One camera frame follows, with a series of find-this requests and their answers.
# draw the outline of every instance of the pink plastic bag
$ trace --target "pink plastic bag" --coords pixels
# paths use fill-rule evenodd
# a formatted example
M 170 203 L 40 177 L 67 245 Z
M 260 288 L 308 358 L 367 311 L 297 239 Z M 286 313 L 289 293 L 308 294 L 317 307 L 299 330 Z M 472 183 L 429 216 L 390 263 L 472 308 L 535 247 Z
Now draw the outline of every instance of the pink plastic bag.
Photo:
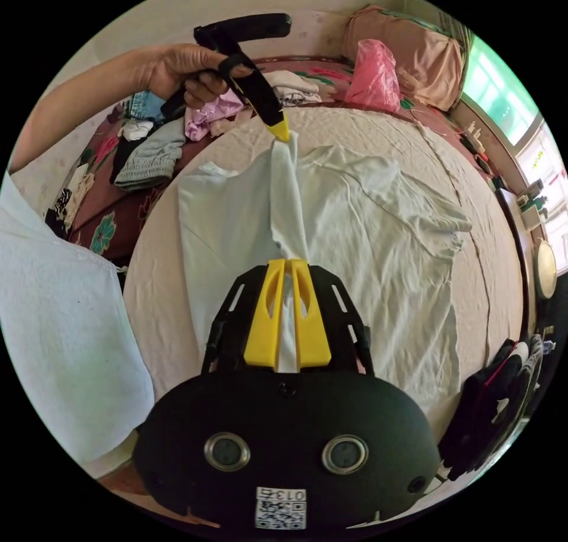
M 401 90 L 396 78 L 393 54 L 377 39 L 363 39 L 357 47 L 353 80 L 345 94 L 345 101 L 376 110 L 398 112 L 401 107 Z

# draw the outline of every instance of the white t-shirt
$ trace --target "white t-shirt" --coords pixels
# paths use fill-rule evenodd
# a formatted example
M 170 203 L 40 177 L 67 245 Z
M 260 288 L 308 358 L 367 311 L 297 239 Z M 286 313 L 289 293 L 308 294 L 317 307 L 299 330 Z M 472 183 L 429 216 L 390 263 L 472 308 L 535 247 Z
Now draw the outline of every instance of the white t-shirt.
M 57 238 L 7 174 L 0 264 L 2 335 L 22 387 L 77 462 L 101 457 L 154 404 L 115 266 Z
M 275 141 L 243 173 L 213 163 L 179 184 L 189 304 L 201 356 L 235 278 L 298 257 L 343 281 L 371 328 L 377 377 L 427 411 L 459 391 L 453 258 L 461 210 L 395 160 L 338 146 L 297 158 L 297 136 Z M 279 370 L 295 372 L 291 288 L 285 293 Z

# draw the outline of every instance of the white bed sheet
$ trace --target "white bed sheet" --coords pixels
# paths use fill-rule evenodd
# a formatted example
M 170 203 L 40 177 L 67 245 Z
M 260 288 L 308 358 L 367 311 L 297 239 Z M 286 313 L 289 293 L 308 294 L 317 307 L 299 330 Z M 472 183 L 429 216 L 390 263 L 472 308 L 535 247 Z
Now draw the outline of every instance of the white bed sheet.
M 454 261 L 452 284 L 462 382 L 482 368 L 506 338 L 519 336 L 522 279 L 513 235 L 491 189 L 455 148 L 420 124 L 386 114 L 319 107 L 292 108 L 287 116 L 290 128 L 299 134 L 299 156 L 337 144 L 394 157 L 402 171 L 461 205 L 471 220 L 472 232 Z M 243 170 L 271 141 L 258 118 L 219 138 L 169 186 L 141 233 L 124 300 L 156 401 L 201 370 L 183 273 L 178 181 L 208 161 Z M 427 414 L 437 438 L 458 400 L 449 398 Z

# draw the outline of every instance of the printed label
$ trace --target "printed label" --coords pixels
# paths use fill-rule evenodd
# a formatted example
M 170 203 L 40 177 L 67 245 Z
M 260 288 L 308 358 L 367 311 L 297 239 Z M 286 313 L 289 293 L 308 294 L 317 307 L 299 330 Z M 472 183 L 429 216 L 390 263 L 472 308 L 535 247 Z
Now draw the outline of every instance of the printed label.
M 254 521 L 257 528 L 304 530 L 307 509 L 305 489 L 256 489 Z

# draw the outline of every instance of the window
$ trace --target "window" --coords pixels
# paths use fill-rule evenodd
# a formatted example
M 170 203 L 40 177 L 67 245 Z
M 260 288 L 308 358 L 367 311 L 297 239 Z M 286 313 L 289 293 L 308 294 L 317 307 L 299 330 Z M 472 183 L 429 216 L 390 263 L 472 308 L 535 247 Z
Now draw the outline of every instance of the window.
M 515 73 L 479 37 L 473 42 L 463 92 L 483 109 L 512 146 L 523 139 L 539 116 Z
M 541 196 L 547 198 L 544 222 L 559 273 L 568 270 L 568 178 L 550 129 L 543 123 L 534 138 L 517 156 L 527 183 L 543 182 Z
M 568 271 L 568 179 L 556 142 L 538 107 L 508 65 L 475 37 L 463 87 L 465 100 L 517 159 L 527 184 L 541 179 L 548 242 L 559 273 Z

